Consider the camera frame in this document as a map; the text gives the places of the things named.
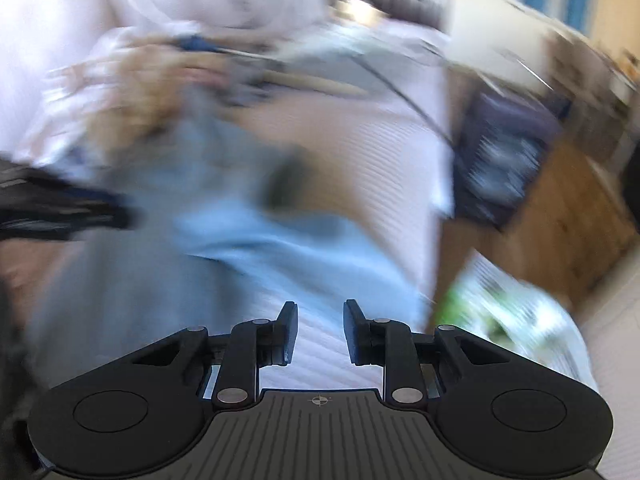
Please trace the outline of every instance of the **plastic bag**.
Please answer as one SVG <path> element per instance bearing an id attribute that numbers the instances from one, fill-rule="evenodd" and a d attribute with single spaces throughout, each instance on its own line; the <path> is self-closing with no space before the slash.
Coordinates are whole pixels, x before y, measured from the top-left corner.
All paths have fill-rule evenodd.
<path id="1" fill-rule="evenodd" d="M 443 298 L 437 324 L 452 324 L 598 389 L 582 335 L 552 296 L 474 252 Z"/>

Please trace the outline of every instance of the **silver screw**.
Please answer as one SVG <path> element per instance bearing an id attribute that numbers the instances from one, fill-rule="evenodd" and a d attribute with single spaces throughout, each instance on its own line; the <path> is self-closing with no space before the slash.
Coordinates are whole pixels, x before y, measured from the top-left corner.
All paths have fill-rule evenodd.
<path id="1" fill-rule="evenodd" d="M 391 396 L 396 402 L 402 402 L 403 404 L 413 404 L 414 402 L 422 400 L 423 397 L 422 392 L 415 388 L 398 388 Z"/>
<path id="2" fill-rule="evenodd" d="M 241 388 L 225 388 L 218 392 L 218 400 L 225 404 L 237 404 L 248 396 L 249 394 Z"/>

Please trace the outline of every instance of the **light blue garment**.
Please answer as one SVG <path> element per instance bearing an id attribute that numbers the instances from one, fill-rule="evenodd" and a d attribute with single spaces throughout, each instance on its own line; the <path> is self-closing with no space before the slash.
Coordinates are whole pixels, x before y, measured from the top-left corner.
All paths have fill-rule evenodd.
<path id="1" fill-rule="evenodd" d="M 26 330 L 37 378 L 59 384 L 190 325 L 228 333 L 256 317 L 265 290 L 335 330 L 348 298 L 370 318 L 422 314 L 415 288 L 352 222 L 266 211 L 274 186 L 289 187 L 274 181 L 291 151 L 218 120 L 205 91 L 186 103 L 104 183 L 130 198 L 139 226 L 85 234 L 37 306 Z"/>

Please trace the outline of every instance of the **ribbed gray panel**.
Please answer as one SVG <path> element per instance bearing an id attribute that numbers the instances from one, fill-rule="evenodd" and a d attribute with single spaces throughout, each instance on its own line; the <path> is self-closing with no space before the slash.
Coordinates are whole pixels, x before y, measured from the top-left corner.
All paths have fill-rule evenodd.
<path id="1" fill-rule="evenodd" d="M 313 398 L 324 396 L 318 405 Z M 62 480 L 50 474 L 47 480 Z M 450 452 L 419 413 L 363 392 L 266 392 L 216 416 L 187 455 L 139 480 L 497 480 Z M 596 480 L 584 471 L 572 480 Z"/>

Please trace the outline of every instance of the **brown floor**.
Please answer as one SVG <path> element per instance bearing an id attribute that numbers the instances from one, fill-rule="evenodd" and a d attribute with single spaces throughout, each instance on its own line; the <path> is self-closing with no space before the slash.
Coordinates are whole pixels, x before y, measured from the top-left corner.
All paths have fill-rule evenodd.
<path id="1" fill-rule="evenodd" d="M 452 110 L 458 118 L 469 87 L 463 78 L 452 79 Z M 455 130 L 456 117 L 453 123 Z M 575 310 L 638 239 L 587 158 L 561 139 L 504 232 L 463 219 L 443 223 L 434 300 L 440 300 L 475 249 Z"/>

